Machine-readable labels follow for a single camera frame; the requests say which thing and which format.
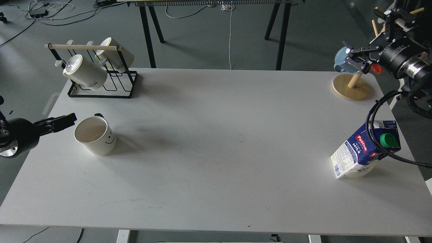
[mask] mug with smiley face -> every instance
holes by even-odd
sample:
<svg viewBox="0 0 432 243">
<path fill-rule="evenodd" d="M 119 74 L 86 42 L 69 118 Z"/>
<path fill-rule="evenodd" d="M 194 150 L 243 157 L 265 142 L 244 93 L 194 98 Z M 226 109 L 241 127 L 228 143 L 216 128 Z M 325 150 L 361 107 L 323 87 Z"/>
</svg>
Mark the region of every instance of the mug with smiley face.
<svg viewBox="0 0 432 243">
<path fill-rule="evenodd" d="M 81 121 L 73 135 L 88 151 L 98 156 L 111 152 L 117 143 L 107 120 L 99 113 Z"/>
</svg>

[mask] round wooden base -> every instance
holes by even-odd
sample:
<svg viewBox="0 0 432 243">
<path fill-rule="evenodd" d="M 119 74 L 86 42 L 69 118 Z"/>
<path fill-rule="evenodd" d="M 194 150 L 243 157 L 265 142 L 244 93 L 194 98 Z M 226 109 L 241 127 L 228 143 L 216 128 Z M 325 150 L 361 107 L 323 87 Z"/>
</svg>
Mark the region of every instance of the round wooden base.
<svg viewBox="0 0 432 243">
<path fill-rule="evenodd" d="M 340 96 L 351 99 L 351 100 L 361 100 L 364 99 L 369 94 L 369 85 L 362 79 L 356 82 L 353 88 L 348 87 L 348 83 L 352 79 L 351 74 L 341 74 L 334 78 L 333 89 Z"/>
</svg>

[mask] white table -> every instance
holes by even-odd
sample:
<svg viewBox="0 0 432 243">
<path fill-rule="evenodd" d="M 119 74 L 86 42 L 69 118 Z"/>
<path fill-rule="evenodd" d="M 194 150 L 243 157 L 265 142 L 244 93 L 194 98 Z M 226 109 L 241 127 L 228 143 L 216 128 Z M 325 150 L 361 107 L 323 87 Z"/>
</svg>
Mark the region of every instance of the white table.
<svg viewBox="0 0 432 243">
<path fill-rule="evenodd" d="M 137 69 L 132 99 L 69 98 L 50 116 L 100 112 L 119 141 L 94 157 L 73 128 L 41 137 L 0 224 L 139 230 L 432 236 L 416 166 L 383 159 L 335 179 L 330 155 L 382 93 L 339 97 L 334 72 Z M 383 107 L 377 119 L 394 119 Z M 401 134 L 398 155 L 412 158 Z"/>
</svg>

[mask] gray floor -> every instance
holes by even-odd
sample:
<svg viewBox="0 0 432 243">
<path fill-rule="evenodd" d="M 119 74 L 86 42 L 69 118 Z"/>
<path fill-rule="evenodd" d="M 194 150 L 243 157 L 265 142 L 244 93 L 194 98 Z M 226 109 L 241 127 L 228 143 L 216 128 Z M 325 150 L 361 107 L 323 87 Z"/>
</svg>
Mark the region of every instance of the gray floor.
<svg viewBox="0 0 432 243">
<path fill-rule="evenodd" d="M 354 46 L 365 45 L 373 36 L 370 20 L 372 9 L 386 9 L 387 0 L 337 0 L 298 1 L 290 16 L 288 37 L 282 70 L 331 71 L 335 53 L 342 47 L 342 40 Z M 74 0 L 75 9 L 56 17 L 67 17 L 92 9 L 93 1 Z M 7 4 L 28 7 L 27 0 L 11 0 Z M 199 9 L 199 6 L 169 8 L 173 16 L 184 16 Z M 168 43 L 160 44 L 156 32 L 150 30 L 156 64 L 159 68 L 229 69 L 228 40 L 230 12 L 219 7 L 206 8 L 199 14 L 185 19 L 170 19 L 163 7 L 156 7 L 159 22 Z M 232 12 L 231 63 L 233 69 L 274 70 L 280 32 L 281 13 L 276 19 L 269 41 L 264 40 L 267 21 L 272 5 L 238 5 Z M 16 7 L 0 5 L 9 23 L 0 23 L 0 43 L 25 29 L 32 21 L 25 20 L 24 11 Z M 77 16 L 65 21 L 48 22 L 60 24 L 88 17 Z M 144 34 L 137 7 L 126 5 L 107 8 L 89 20 L 68 26 L 47 26 L 37 21 L 16 39 L 0 47 L 0 95 L 5 103 L 0 109 L 8 118 L 26 118 L 37 121 L 46 118 L 66 79 L 54 66 L 51 53 L 44 44 L 64 44 L 75 40 L 85 44 L 93 40 L 100 43 L 113 37 L 135 54 L 132 67 L 150 67 Z M 66 59 L 67 53 L 61 53 Z M 397 89 L 399 82 L 389 74 L 377 76 L 384 93 Z M 400 102 L 394 114 L 418 161 L 432 157 L 431 121 L 413 114 L 407 105 Z M 26 154 L 15 159 L 0 158 L 0 202 L 12 185 Z M 422 169 L 425 179 L 432 177 L 431 170 Z M 23 242 L 39 232 L 39 227 L 14 227 L 0 225 L 1 242 Z M 52 227 L 35 236 L 29 242 L 76 242 L 80 229 Z M 116 229 L 86 229 L 82 241 L 115 242 Z M 280 235 L 284 242 L 308 242 L 306 235 Z M 131 242 L 156 243 L 158 241 L 268 241 L 269 234 L 215 233 L 215 232 L 159 232 L 135 231 Z M 338 237 L 323 236 L 323 242 L 404 242 L 401 237 Z"/>
</svg>

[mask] blue mug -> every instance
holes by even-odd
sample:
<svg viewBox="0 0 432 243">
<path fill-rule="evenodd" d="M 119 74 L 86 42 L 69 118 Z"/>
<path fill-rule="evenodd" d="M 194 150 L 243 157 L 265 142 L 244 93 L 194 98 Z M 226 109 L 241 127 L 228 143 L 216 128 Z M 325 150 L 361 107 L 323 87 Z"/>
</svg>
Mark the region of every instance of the blue mug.
<svg viewBox="0 0 432 243">
<path fill-rule="evenodd" d="M 336 56 L 334 57 L 333 68 L 336 72 L 339 72 L 339 73 L 347 72 L 349 74 L 356 74 L 359 72 L 359 70 L 356 69 L 355 67 L 351 66 L 345 60 L 345 58 L 348 56 L 346 54 L 347 50 L 348 50 L 348 48 L 346 46 L 344 46 L 337 52 Z"/>
</svg>

